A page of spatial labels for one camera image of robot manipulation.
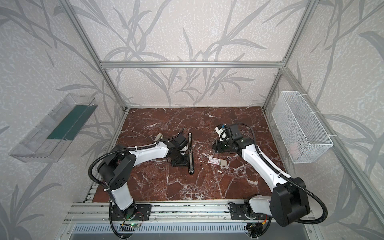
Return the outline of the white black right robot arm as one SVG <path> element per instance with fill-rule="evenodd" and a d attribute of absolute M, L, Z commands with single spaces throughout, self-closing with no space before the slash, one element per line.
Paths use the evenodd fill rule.
<path fill-rule="evenodd" d="M 247 137 L 241 133 L 239 126 L 217 126 L 215 132 L 219 139 L 213 144 L 213 150 L 216 153 L 237 153 L 268 185 L 272 193 L 270 197 L 257 195 L 247 200 L 251 213 L 268 215 L 282 227 L 291 223 L 317 225 L 324 222 L 329 214 L 325 203 L 307 189 L 301 178 L 292 178 L 263 153 L 253 130 L 252 136 Z M 314 220 L 304 219 L 311 212 L 309 198 L 315 200 L 322 209 L 321 216 Z"/>

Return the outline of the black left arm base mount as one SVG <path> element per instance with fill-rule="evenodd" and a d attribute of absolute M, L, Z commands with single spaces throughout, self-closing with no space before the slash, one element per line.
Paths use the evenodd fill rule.
<path fill-rule="evenodd" d="M 109 213 L 109 220 L 112 221 L 148 221 L 152 205 L 150 204 L 132 204 L 126 210 L 120 210 L 117 205 L 112 204 L 112 208 Z"/>

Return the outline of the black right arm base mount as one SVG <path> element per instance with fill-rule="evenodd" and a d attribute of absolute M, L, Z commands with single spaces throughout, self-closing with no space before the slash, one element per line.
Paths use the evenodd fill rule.
<path fill-rule="evenodd" d="M 229 202 L 227 208 L 231 215 L 231 220 L 256 220 L 256 221 L 268 221 L 270 217 L 261 213 L 252 212 L 249 204 Z"/>

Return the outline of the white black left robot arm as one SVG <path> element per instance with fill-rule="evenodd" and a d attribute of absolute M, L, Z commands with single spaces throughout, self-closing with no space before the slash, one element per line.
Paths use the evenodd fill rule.
<path fill-rule="evenodd" d="M 126 212 L 135 207 L 128 180 L 135 166 L 156 159 L 171 160 L 172 167 L 190 167 L 192 140 L 182 132 L 169 139 L 158 134 L 154 143 L 144 146 L 117 145 L 95 159 L 88 169 L 89 178 L 102 186 L 117 208 Z"/>

